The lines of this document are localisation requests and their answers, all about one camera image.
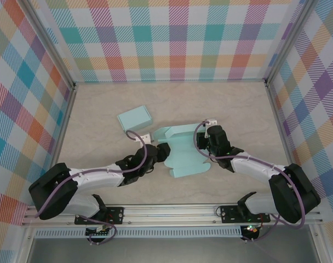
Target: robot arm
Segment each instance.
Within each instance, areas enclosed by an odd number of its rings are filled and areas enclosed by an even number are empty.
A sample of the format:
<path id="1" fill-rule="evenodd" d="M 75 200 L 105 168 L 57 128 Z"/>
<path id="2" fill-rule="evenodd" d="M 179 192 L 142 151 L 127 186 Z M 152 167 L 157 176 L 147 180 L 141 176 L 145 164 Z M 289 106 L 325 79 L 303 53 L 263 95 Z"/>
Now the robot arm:
<path id="1" fill-rule="evenodd" d="M 273 213 L 280 214 L 286 221 L 296 223 L 302 218 L 298 198 L 292 186 L 275 168 L 286 173 L 297 187 L 303 201 L 305 213 L 310 212 L 320 203 L 320 197 L 308 177 L 297 164 L 287 167 L 272 164 L 257 159 L 253 161 L 250 155 L 242 149 L 231 146 L 225 131 L 217 125 L 215 119 L 208 119 L 205 133 L 197 133 L 197 146 L 199 149 L 208 149 L 215 157 L 222 156 L 247 156 L 248 158 L 217 159 L 219 166 L 233 173 L 247 174 L 256 180 L 268 185 L 271 193 L 249 193 L 238 201 L 238 209 L 244 217 L 249 214 Z"/>
<path id="2" fill-rule="evenodd" d="M 170 147 L 167 143 L 158 146 L 146 144 L 146 149 L 147 158 L 141 168 L 127 173 L 124 171 L 137 167 L 143 161 L 145 155 L 143 148 L 138 149 L 135 155 L 126 156 L 114 164 L 101 168 L 70 169 L 65 163 L 54 165 L 29 187 L 30 195 L 38 211 L 49 196 L 55 192 L 40 214 L 40 219 L 46 220 L 64 213 L 83 215 L 102 221 L 106 217 L 106 207 L 100 196 L 87 196 L 82 193 L 100 187 L 120 187 L 132 184 L 139 177 L 152 171 L 155 163 L 164 162 L 170 154 Z M 71 178 L 57 191 L 54 191 L 58 184 L 75 174 L 78 176 Z"/>

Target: light blue box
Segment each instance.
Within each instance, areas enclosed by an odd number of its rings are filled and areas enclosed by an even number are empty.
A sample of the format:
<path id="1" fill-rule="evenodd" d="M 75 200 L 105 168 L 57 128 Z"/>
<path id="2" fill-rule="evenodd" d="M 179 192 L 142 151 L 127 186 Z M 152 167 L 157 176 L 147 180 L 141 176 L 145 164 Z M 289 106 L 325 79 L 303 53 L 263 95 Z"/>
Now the light blue box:
<path id="1" fill-rule="evenodd" d="M 136 132 L 153 123 L 152 117 L 144 105 L 119 114 L 118 120 L 120 121 L 124 132 L 127 130 L 133 130 Z"/>

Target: purple cable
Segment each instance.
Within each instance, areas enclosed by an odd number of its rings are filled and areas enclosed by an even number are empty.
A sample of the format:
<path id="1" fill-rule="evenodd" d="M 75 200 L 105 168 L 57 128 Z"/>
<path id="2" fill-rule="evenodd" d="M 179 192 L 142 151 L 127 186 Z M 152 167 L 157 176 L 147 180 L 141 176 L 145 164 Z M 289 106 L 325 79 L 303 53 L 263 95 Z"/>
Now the purple cable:
<path id="1" fill-rule="evenodd" d="M 209 123 L 209 122 L 208 122 L 208 121 L 201 122 L 201 123 L 196 127 L 196 129 L 195 129 L 195 131 L 194 131 L 194 133 L 193 133 L 193 144 L 194 144 L 194 146 L 196 147 L 197 151 L 198 151 L 201 155 L 203 155 L 203 156 L 205 156 L 205 157 L 208 157 L 208 158 L 211 158 L 211 159 L 239 158 L 239 159 L 248 159 L 248 160 L 252 160 L 252 161 L 254 161 L 254 162 L 261 163 L 261 164 L 263 164 L 263 165 L 265 165 L 265 166 L 267 166 L 267 167 L 270 167 L 270 168 L 272 168 L 272 169 L 278 171 L 279 173 L 281 173 L 281 174 L 286 178 L 286 180 L 288 181 L 288 183 L 292 186 L 292 188 L 293 188 L 293 190 L 294 190 L 294 192 L 295 192 L 295 194 L 296 194 L 296 196 L 297 196 L 297 199 L 298 199 L 298 202 L 299 202 L 299 205 L 300 205 L 300 209 L 301 209 L 302 220 L 301 220 L 301 222 L 300 222 L 299 225 L 297 225 L 297 226 L 293 226 L 293 225 L 290 225 L 290 224 L 288 224 L 287 222 L 281 220 L 281 219 L 280 219 L 280 216 L 276 217 L 275 215 L 271 214 L 271 216 L 272 216 L 273 218 L 276 219 L 276 223 L 275 223 L 274 227 L 277 225 L 278 222 L 281 222 L 282 224 L 287 225 L 287 226 L 289 226 L 289 227 L 292 227 L 292 228 L 294 228 L 294 229 L 300 229 L 300 228 L 302 228 L 303 225 L 304 225 L 304 223 L 305 223 L 305 209 L 304 209 L 304 205 L 303 205 L 303 200 L 302 200 L 302 198 L 301 198 L 301 196 L 300 196 L 300 194 L 299 194 L 299 192 L 298 192 L 297 187 L 294 185 L 294 183 L 293 183 L 292 180 L 289 178 L 289 176 L 288 176 L 284 171 L 282 171 L 281 169 L 279 169 L 279 168 L 277 168 L 277 167 L 274 167 L 274 166 L 272 166 L 271 164 L 269 164 L 269 163 L 267 163 L 267 162 L 264 162 L 264 161 L 262 161 L 262 160 L 259 160 L 259 159 L 257 159 L 257 158 L 248 157 L 248 156 L 238 156 L 238 155 L 229 155 L 229 156 L 219 156 L 219 157 L 216 157 L 216 156 L 209 156 L 209 155 L 204 154 L 204 153 L 203 153 L 203 152 L 197 147 L 197 131 L 198 131 L 199 127 L 201 127 L 202 125 L 204 125 L 204 124 L 206 124 L 206 123 Z M 264 236 L 262 236 L 261 238 L 256 239 L 255 241 L 261 240 L 263 237 L 268 236 L 268 233 L 269 233 L 269 232 L 267 232 L 267 234 L 264 235 Z"/>
<path id="2" fill-rule="evenodd" d="M 105 240 L 103 240 L 101 242 L 93 242 L 91 240 L 91 237 L 92 237 L 93 234 L 90 234 L 89 235 L 89 241 L 90 241 L 91 244 L 102 245 L 102 244 L 107 243 L 108 241 L 112 240 L 117 235 L 118 230 L 117 230 L 116 226 L 113 225 L 113 224 L 110 224 L 110 223 L 107 223 L 107 222 L 103 222 L 103 221 L 94 220 L 94 219 L 91 219 L 91 218 L 87 218 L 86 216 L 83 216 L 83 215 L 81 215 L 80 217 L 82 217 L 85 220 L 91 221 L 93 223 L 106 225 L 106 226 L 111 227 L 111 228 L 114 229 L 113 235 L 111 237 L 106 238 Z"/>
<path id="3" fill-rule="evenodd" d="M 111 172 L 111 173 L 131 173 L 132 171 L 136 171 L 136 170 L 139 170 L 143 164 L 145 163 L 146 159 L 147 159 L 147 147 L 146 147 L 146 144 L 145 142 L 143 141 L 143 139 L 141 138 L 141 136 L 137 133 L 135 133 L 134 131 L 132 130 L 127 130 L 126 131 L 126 135 L 129 139 L 132 139 L 132 140 L 135 140 L 135 138 L 131 137 L 128 133 L 132 133 L 134 134 L 137 138 L 140 139 L 140 141 L 142 142 L 143 144 L 143 150 L 145 151 L 145 155 L 141 161 L 141 163 L 136 166 L 135 168 L 133 169 L 129 169 L 129 170 L 108 170 L 108 172 Z M 49 195 L 49 197 L 46 199 L 45 203 L 42 205 L 42 207 L 40 208 L 39 212 L 37 212 L 37 214 L 35 215 L 34 218 L 37 218 L 39 217 L 42 212 L 45 210 L 45 208 L 47 207 L 47 205 L 49 204 L 49 202 L 51 201 L 51 199 L 54 197 L 54 195 L 58 192 L 59 188 L 61 188 L 66 182 L 68 182 L 69 180 L 79 176 L 80 174 L 89 174 L 89 173 L 95 173 L 97 171 L 107 171 L 107 169 L 104 169 L 104 168 L 96 168 L 96 169 L 90 169 L 90 170 L 86 170 L 86 171 L 81 171 L 80 173 L 76 173 L 76 174 L 73 174 L 69 177 L 67 177 L 65 180 L 63 180 L 62 182 L 60 182 L 57 187 L 52 191 L 52 193 Z"/>

